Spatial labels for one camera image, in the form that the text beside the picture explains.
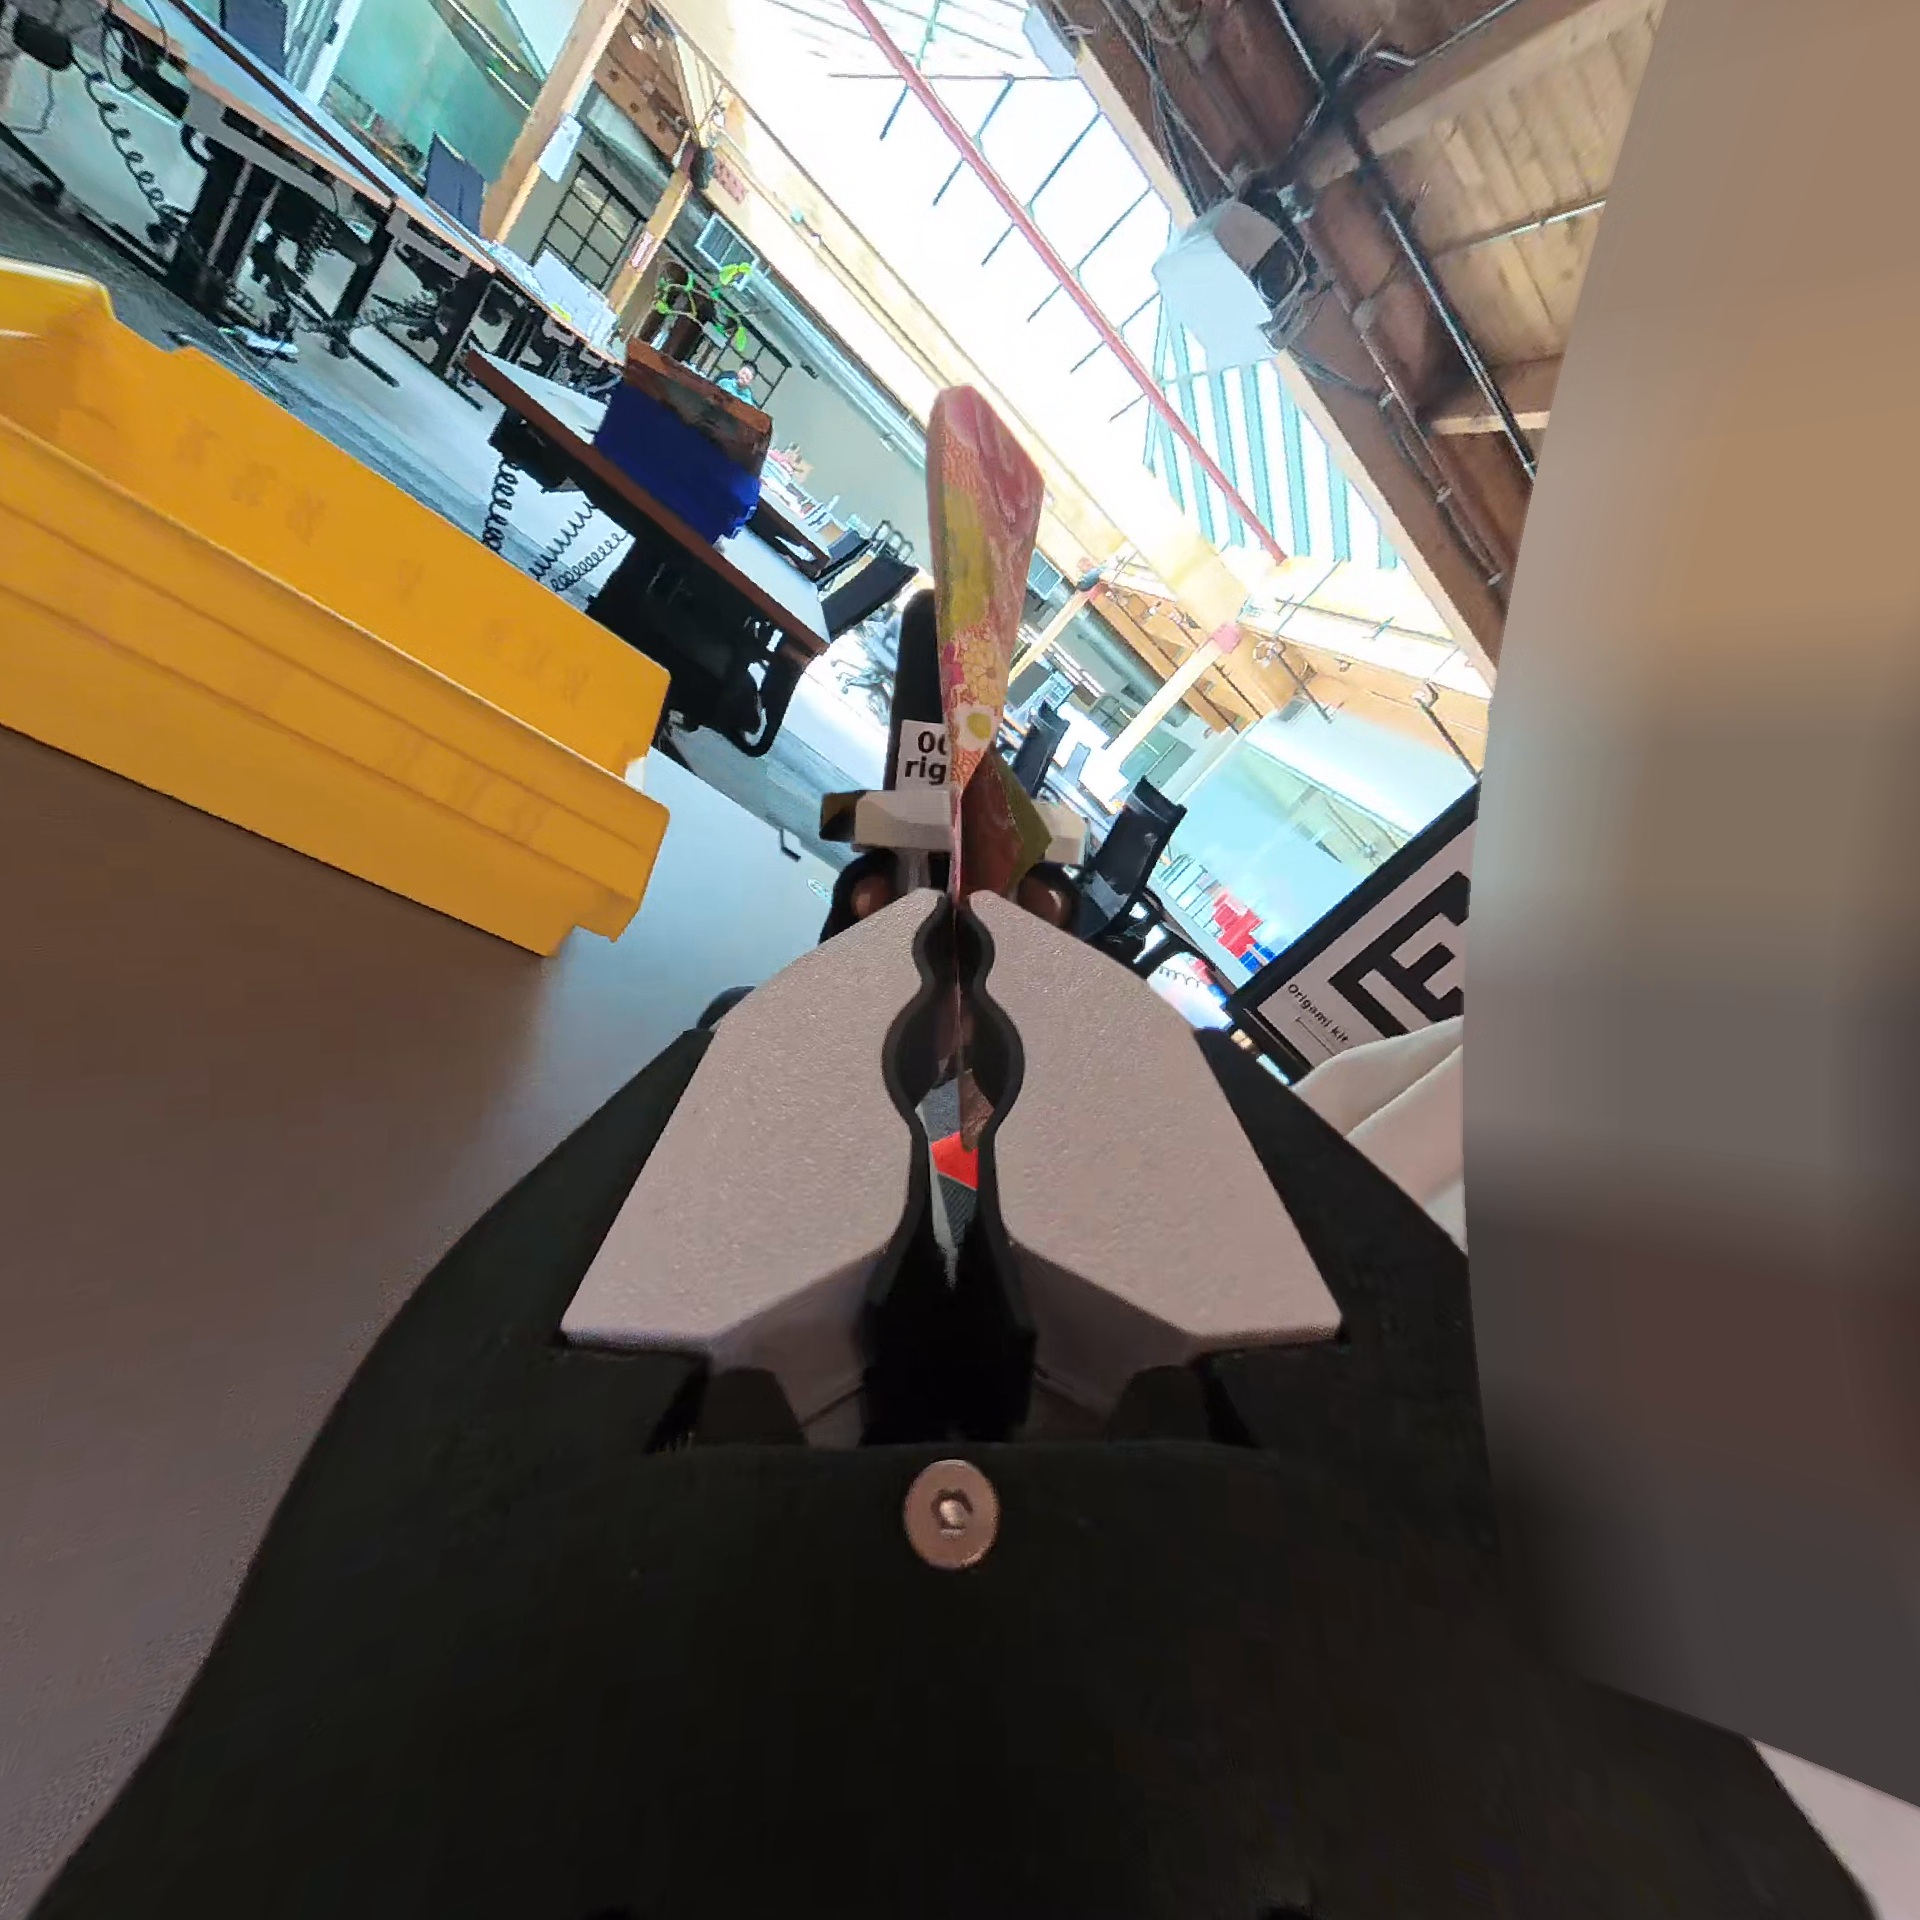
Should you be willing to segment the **white ceiling lamp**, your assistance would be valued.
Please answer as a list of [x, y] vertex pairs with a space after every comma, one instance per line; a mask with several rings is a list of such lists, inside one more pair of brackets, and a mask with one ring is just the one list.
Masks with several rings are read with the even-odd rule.
[[1279, 306], [1303, 274], [1294, 228], [1243, 200], [1222, 200], [1192, 218], [1154, 262], [1166, 319], [1197, 343], [1212, 371], [1272, 357]]

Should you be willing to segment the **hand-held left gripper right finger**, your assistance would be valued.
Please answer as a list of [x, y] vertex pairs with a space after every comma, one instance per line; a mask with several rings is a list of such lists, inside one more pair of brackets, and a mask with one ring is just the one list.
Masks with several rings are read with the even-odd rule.
[[987, 1010], [1018, 1045], [996, 1200], [1039, 1344], [1297, 1344], [1339, 1309], [1213, 1082], [1135, 974], [972, 894]]

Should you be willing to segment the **black white printed sign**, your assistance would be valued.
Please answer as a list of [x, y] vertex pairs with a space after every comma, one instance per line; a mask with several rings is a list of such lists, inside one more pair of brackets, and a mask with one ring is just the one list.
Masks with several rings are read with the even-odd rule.
[[1284, 1078], [1461, 1017], [1478, 787], [1225, 999]]

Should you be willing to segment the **blue box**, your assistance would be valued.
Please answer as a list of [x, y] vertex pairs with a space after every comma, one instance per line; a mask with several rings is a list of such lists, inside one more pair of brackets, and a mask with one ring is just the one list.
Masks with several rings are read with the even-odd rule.
[[705, 543], [748, 529], [760, 506], [770, 423], [726, 429], [714, 440], [668, 397], [622, 378], [594, 431], [594, 448]]

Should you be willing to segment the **floral origami paper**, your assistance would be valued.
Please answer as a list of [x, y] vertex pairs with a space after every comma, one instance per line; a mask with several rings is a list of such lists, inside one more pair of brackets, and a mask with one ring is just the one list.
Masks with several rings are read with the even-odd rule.
[[937, 394], [928, 429], [935, 626], [948, 727], [948, 903], [935, 924], [935, 1067], [958, 1089], [958, 1140], [972, 1145], [991, 1116], [967, 1062], [971, 987], [958, 958], [958, 906], [1008, 897], [1045, 856], [1051, 830], [998, 752], [1042, 474], [976, 389]]

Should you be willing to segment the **yellow box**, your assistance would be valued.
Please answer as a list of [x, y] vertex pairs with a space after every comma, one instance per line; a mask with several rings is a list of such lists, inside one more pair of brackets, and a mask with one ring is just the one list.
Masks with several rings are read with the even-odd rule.
[[4, 726], [514, 947], [636, 917], [665, 673], [80, 274], [4, 262]]

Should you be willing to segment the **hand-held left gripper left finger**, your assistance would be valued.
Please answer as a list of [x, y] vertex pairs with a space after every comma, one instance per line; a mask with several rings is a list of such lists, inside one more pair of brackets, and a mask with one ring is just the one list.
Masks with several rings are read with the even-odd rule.
[[861, 1350], [928, 1168], [948, 894], [810, 947], [707, 1030], [560, 1335], [606, 1350]]

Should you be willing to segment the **row of office desks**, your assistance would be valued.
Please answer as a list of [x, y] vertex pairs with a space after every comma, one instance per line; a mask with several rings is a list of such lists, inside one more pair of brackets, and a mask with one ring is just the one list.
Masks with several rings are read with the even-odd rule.
[[398, 352], [606, 394], [617, 352], [534, 271], [265, 51], [269, 3], [4, 3], [4, 184], [158, 276], [255, 360], [329, 352], [398, 386]]

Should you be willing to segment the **black office chair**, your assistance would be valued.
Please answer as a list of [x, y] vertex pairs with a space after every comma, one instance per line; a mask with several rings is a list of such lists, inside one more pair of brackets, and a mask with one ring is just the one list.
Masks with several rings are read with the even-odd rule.
[[1110, 833], [1079, 873], [1073, 935], [1093, 949], [1141, 963], [1150, 935], [1161, 928], [1154, 873], [1179, 833], [1187, 806], [1141, 776], [1121, 804]]

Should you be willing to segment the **brown office desk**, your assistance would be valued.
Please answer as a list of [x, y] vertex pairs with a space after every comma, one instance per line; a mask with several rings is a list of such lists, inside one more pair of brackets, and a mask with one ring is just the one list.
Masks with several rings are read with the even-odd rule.
[[468, 349], [461, 371], [501, 401], [501, 469], [581, 493], [621, 543], [585, 609], [668, 677], [665, 722], [770, 753], [802, 673], [827, 656], [819, 592], [757, 534], [705, 543], [594, 448], [587, 397]]

